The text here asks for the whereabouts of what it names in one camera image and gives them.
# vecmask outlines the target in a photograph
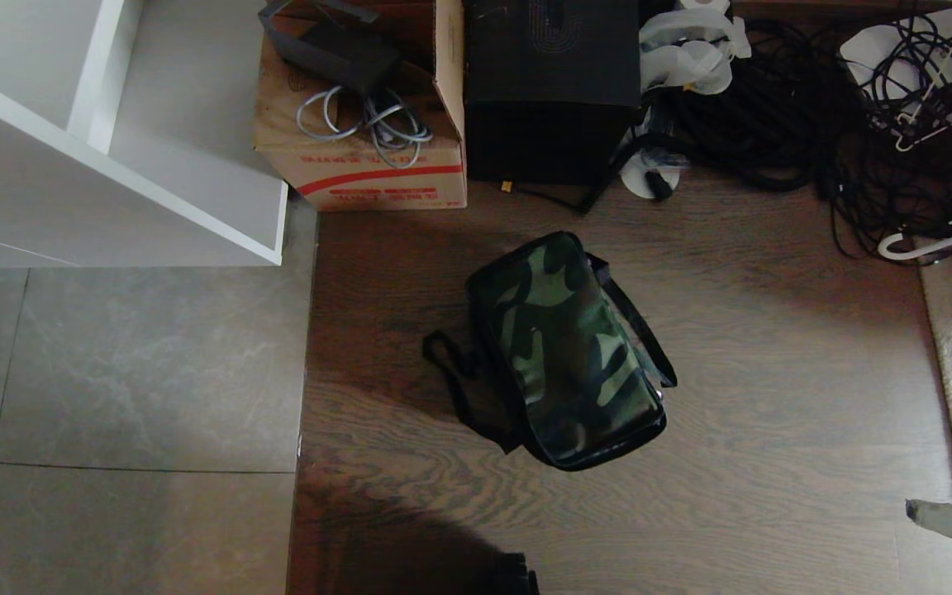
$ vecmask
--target white cabinet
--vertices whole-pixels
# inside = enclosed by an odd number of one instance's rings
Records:
[[[264,0],[0,0],[0,267],[279,264]]]

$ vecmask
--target bag strap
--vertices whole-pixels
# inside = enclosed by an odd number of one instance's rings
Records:
[[[509,455],[510,452],[513,452],[521,445],[521,441],[510,432],[476,419],[472,407],[469,405],[469,399],[465,396],[464,388],[461,388],[461,381],[458,380],[457,375],[454,374],[454,370],[450,369],[450,366],[447,366],[446,363],[441,361],[438,355],[436,355],[435,346],[437,343],[442,343],[443,347],[445,347],[447,358],[450,359],[450,364],[454,366],[458,374],[469,380],[475,380],[477,377],[476,372],[477,369],[479,369],[479,361],[476,359],[476,354],[469,354],[468,358],[464,357],[457,343],[450,341],[450,337],[443,331],[435,331],[433,334],[426,336],[421,347],[421,353],[424,355],[424,359],[430,361],[431,364],[435,365],[435,367],[443,373],[443,378],[446,380],[447,391],[450,391],[450,400],[454,403],[454,414],[458,416],[458,421],[461,421],[468,426],[469,429],[472,429],[472,431],[498,445],[506,455]]]
[[[641,317],[641,312],[638,312],[638,308],[635,308],[634,302],[613,281],[608,262],[598,259],[597,256],[589,252],[586,253],[586,256],[590,259],[590,268],[593,269],[593,274],[597,275],[597,282],[601,284],[605,293],[616,304],[616,308],[619,308],[619,312],[626,319],[627,324],[630,324],[631,328],[634,329],[641,344],[645,346],[645,350],[649,351],[649,357],[653,360],[657,372],[660,373],[660,381],[664,388],[677,387],[678,377],[675,375],[671,360],[664,353],[664,347],[660,346],[660,342],[656,340],[656,335],[653,334],[653,329],[649,328],[649,323],[646,323],[645,319]]]

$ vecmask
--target gray tile floor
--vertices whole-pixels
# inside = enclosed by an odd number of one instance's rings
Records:
[[[284,592],[315,215],[283,267],[0,271],[0,595]]]

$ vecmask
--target red stripe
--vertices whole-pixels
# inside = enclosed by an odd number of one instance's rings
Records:
[[[296,188],[302,195],[324,191],[332,186],[348,184],[349,182],[359,182],[362,180],[379,180],[381,178],[403,178],[407,176],[431,176],[431,174],[457,174],[461,172],[461,164],[457,165],[428,165],[426,167],[411,167],[410,169],[377,169],[374,172],[358,172],[355,174],[343,174],[343,176],[333,176],[324,180],[311,182]]]

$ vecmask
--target white cable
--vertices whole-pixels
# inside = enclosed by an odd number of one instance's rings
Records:
[[[299,129],[314,140],[321,140],[321,142],[328,143],[332,140],[346,139],[348,136],[358,132],[359,128],[367,127],[369,128],[370,140],[374,144],[374,150],[377,151],[377,155],[380,155],[382,161],[395,169],[406,169],[414,165],[418,157],[420,157],[421,145],[433,138],[431,129],[428,129],[428,127],[424,125],[423,121],[417,116],[417,113],[405,104],[403,99],[399,97],[399,94],[392,89],[385,88],[379,95],[370,95],[370,97],[364,99],[362,120],[358,121],[354,126],[351,126],[351,128],[346,129],[346,131],[341,131],[340,128],[337,128],[336,124],[333,123],[332,118],[329,117],[329,102],[332,101],[332,98],[335,97],[337,93],[343,90],[344,87],[337,84],[336,87],[328,91],[321,91],[307,98],[307,100],[296,109],[296,125],[299,126]],[[310,106],[314,102],[320,101],[320,99],[322,120],[325,121],[326,126],[332,131],[329,135],[309,131],[309,129],[303,125],[303,110],[307,109],[307,106]],[[390,105],[382,110],[378,110],[378,99],[390,102]],[[401,114],[409,131],[400,131],[388,123],[388,118],[394,116],[394,114]],[[385,150],[408,150],[409,147],[413,147],[413,154],[406,163],[402,164],[394,162],[385,152]]]

